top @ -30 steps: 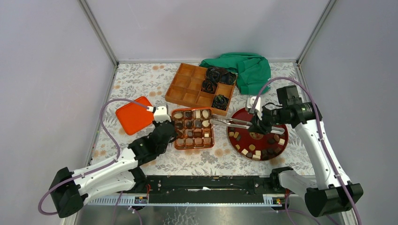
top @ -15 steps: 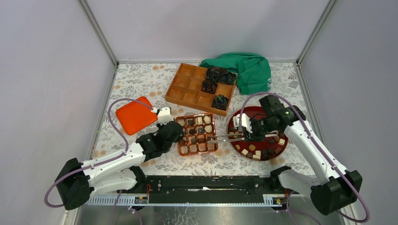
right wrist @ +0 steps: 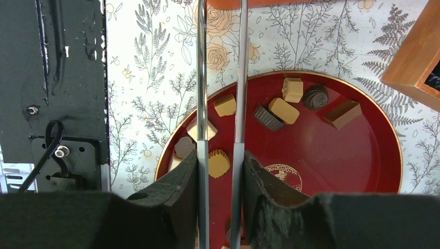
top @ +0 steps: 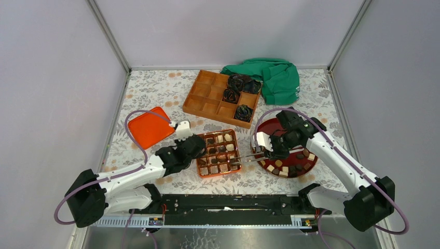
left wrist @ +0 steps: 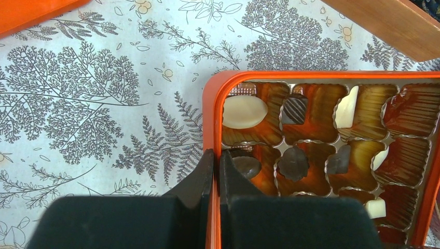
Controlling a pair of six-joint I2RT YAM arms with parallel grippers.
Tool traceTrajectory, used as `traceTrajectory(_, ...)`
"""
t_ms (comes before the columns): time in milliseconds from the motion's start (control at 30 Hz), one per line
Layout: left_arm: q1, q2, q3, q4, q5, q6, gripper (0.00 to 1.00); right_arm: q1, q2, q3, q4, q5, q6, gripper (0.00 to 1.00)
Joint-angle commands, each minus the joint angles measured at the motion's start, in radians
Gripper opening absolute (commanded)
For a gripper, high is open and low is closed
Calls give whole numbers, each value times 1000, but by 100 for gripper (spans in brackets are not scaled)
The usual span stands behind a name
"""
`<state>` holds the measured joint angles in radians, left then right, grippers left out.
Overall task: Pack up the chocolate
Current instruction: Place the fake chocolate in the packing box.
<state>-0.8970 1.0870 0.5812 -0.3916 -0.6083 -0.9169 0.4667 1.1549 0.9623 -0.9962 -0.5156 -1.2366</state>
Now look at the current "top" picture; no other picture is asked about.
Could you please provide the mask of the red round plate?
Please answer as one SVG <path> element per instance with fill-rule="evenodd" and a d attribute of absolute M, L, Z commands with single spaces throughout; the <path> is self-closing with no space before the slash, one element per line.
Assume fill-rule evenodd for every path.
<path fill-rule="evenodd" d="M 288 130 L 299 128 L 300 126 L 310 126 L 311 135 L 317 132 L 317 129 L 307 120 L 296 116 L 295 114 L 288 114 L 286 117 L 283 114 L 278 114 L 276 118 L 264 121 L 256 129 L 257 132 L 264 132 L 268 135 L 282 135 Z M 262 149 L 257 152 L 253 147 L 252 152 L 264 153 L 266 150 Z M 311 153 L 307 148 L 302 148 L 301 152 L 290 154 L 287 159 L 277 160 L 262 160 L 257 163 L 268 173 L 282 177 L 282 178 L 298 178 L 308 173 L 317 163 L 318 158 Z"/>

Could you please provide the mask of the metal serving tongs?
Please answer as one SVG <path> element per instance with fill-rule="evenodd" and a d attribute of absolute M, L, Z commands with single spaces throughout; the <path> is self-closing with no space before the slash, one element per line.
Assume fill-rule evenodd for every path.
<path fill-rule="evenodd" d="M 238 164 L 245 164 L 250 162 L 258 162 L 266 159 L 267 158 L 265 157 L 264 153 L 255 153 L 246 156 L 234 157 L 232 159 L 229 159 L 228 162 L 233 165 L 238 165 Z"/>

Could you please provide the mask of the orange box lid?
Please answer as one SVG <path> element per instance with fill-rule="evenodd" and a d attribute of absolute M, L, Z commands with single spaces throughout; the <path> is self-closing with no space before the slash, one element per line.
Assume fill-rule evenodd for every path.
<path fill-rule="evenodd" d="M 131 135 L 144 150 L 161 142 L 175 131 L 169 124 L 170 118 L 161 107 L 154 107 L 150 111 L 152 113 L 141 114 L 128 122 Z"/>

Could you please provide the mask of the orange chocolate box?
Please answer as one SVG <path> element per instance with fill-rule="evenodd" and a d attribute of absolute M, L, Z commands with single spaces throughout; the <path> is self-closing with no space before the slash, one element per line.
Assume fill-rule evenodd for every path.
<path fill-rule="evenodd" d="M 224 138 L 225 134 L 230 134 L 232 136 L 232 141 L 226 141 Z M 216 142 L 216 137 L 218 135 L 223 135 L 224 141 L 222 143 Z M 234 157 L 239 157 L 238 150 L 238 140 L 235 131 L 232 129 L 221 130 L 215 132 L 208 132 L 199 134 L 206 144 L 206 153 L 201 158 L 196 160 L 197 171 L 200 177 L 214 177 L 225 174 L 237 173 L 241 170 L 241 164 L 233 165 L 228 161 Z M 215 140 L 214 144 L 207 144 L 207 138 L 213 138 Z M 233 143 L 235 146 L 234 151 L 227 151 L 225 148 L 226 144 Z"/>

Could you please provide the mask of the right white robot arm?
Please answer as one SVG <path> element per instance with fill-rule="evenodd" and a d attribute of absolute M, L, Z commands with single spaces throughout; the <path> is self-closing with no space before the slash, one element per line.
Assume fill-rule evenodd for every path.
<path fill-rule="evenodd" d="M 317 156 L 339 178 L 346 191 L 335 191 L 311 184 L 299 191 L 299 210 L 310 214 L 315 209 L 342 214 L 358 231 L 393 214 L 395 184 L 387 176 L 379 178 L 346 152 L 318 119 L 289 108 L 277 108 L 276 118 L 285 132 L 268 135 L 254 132 L 253 145 L 264 148 L 268 159 L 286 159 L 291 149 L 302 146 Z"/>

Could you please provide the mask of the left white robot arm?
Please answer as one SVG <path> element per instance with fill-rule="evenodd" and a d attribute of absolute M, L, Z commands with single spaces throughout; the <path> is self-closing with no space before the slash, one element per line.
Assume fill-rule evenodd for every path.
<path fill-rule="evenodd" d="M 72 222 L 83 228 L 108 213 L 128 210 L 157 212 L 161 206 L 160 193 L 148 182 L 188 168 L 192 160 L 206 152 L 204 139 L 192 135 L 176 141 L 173 146 L 160 148 L 146 162 L 100 174 L 91 169 L 82 171 L 64 196 Z"/>

